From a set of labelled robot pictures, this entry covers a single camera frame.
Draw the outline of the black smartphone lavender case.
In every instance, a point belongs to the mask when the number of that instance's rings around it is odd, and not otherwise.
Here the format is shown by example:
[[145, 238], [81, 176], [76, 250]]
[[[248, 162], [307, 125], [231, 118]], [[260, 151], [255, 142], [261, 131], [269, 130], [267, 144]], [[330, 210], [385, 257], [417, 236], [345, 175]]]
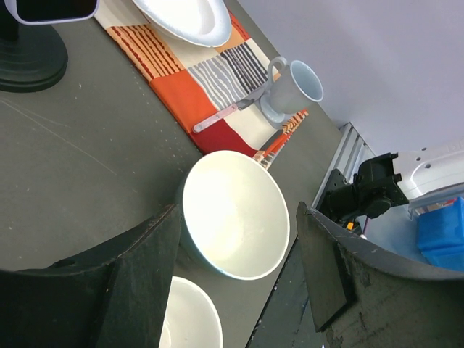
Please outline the black smartphone lavender case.
[[92, 18], [99, 0], [4, 0], [1, 4], [23, 25], [50, 25]]

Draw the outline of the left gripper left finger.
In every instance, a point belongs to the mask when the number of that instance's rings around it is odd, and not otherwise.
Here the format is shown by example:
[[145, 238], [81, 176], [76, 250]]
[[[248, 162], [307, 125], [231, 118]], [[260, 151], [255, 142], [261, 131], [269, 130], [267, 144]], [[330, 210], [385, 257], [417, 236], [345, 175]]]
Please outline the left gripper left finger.
[[157, 347], [181, 234], [166, 207], [43, 269], [1, 272], [3, 347]]

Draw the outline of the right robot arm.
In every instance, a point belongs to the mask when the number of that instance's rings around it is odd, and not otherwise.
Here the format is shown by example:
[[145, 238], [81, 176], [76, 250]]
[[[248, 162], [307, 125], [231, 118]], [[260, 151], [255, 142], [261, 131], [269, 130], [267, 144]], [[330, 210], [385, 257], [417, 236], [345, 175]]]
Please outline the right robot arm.
[[332, 170], [317, 210], [336, 223], [359, 216], [377, 218], [402, 206], [463, 183], [463, 140], [416, 152], [387, 153], [364, 161], [346, 183]]

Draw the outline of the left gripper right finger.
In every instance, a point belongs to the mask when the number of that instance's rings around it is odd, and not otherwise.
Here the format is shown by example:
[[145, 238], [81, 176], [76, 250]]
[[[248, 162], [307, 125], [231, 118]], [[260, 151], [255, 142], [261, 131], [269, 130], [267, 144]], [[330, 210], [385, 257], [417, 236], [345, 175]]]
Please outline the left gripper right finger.
[[389, 252], [300, 202], [297, 233], [326, 347], [462, 347], [463, 273]]

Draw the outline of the black phone stand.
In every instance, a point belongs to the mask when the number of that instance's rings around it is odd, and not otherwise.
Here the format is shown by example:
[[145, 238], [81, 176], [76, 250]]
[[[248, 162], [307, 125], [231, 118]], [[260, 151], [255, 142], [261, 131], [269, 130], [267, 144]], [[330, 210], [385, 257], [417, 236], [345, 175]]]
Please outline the black phone stand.
[[1, 2], [1, 90], [31, 93], [61, 81], [67, 48], [51, 25], [20, 24]]

